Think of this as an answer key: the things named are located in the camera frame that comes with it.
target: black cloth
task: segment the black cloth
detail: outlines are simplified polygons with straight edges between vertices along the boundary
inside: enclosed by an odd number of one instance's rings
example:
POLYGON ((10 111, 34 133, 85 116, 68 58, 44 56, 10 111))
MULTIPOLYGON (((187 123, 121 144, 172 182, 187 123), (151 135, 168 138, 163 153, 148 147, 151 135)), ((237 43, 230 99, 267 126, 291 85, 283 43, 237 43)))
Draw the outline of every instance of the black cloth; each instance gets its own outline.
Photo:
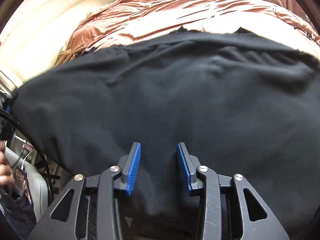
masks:
POLYGON ((319 62, 253 33, 185 30, 114 46, 32 79, 12 114, 72 174, 91 176, 142 145, 129 217, 195 231, 176 145, 243 174, 295 235, 320 203, 319 62))

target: smartphone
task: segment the smartphone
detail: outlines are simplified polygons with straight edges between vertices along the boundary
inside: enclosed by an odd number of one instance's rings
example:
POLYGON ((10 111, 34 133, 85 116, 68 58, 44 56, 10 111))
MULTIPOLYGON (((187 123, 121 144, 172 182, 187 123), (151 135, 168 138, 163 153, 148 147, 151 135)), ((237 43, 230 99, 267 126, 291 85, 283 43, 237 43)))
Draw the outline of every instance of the smartphone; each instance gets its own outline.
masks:
POLYGON ((29 182, 27 179, 27 173, 23 171, 20 167, 17 166, 16 169, 16 179, 20 180, 24 186, 24 192, 27 195, 27 198, 30 204, 33 206, 33 201, 30 193, 29 182))

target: finger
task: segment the finger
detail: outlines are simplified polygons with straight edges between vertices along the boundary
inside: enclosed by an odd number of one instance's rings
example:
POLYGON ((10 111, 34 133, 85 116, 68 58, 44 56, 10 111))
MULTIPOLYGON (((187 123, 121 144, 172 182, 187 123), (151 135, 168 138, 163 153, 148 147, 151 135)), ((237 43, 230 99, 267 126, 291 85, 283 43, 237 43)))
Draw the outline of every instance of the finger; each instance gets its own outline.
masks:
POLYGON ((0 186, 12 187, 14 185, 14 178, 11 176, 0 176, 0 186))
POLYGON ((9 165, 0 164, 0 176, 12 176, 12 169, 9 165))
POLYGON ((3 141, 0 141, 0 151, 4 152, 4 150, 5 150, 5 144, 3 141))
POLYGON ((5 164, 5 165, 9 164, 7 157, 1 151, 0 151, 0 164, 5 164))

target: blue gripper pad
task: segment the blue gripper pad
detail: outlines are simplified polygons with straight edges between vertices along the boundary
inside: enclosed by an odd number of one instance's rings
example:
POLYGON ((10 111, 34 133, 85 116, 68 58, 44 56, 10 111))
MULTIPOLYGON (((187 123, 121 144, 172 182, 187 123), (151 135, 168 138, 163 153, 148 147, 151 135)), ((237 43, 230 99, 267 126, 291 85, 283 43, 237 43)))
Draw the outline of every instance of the blue gripper pad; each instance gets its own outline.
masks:
POLYGON ((180 143, 177 144, 177 160, 180 169, 180 177, 182 179, 183 185, 187 188, 188 192, 191 192, 191 175, 180 143))
POLYGON ((140 164, 140 159, 141 159, 141 144, 138 143, 136 150, 134 152, 132 161, 131 161, 131 165, 129 168, 129 173, 128 173, 128 185, 126 188, 126 193, 128 196, 131 195, 131 192, 134 189, 134 184, 136 183, 136 178, 137 178, 137 171, 139 168, 139 164, 140 164))

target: white charging cable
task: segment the white charging cable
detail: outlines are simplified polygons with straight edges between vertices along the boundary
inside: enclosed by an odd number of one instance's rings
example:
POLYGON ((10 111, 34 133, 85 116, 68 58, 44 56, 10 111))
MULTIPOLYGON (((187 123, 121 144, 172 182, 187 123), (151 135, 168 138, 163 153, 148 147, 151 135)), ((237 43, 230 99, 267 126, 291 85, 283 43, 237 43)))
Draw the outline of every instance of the white charging cable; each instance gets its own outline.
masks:
POLYGON ((21 169, 23 170, 23 165, 24 165, 24 162, 26 161, 26 159, 28 158, 28 156, 30 155, 30 153, 32 153, 33 151, 34 151, 35 149, 33 149, 31 152, 29 152, 28 154, 27 154, 27 156, 26 157, 24 157, 24 159, 23 159, 23 162, 22 162, 22 165, 21 165, 21 169))

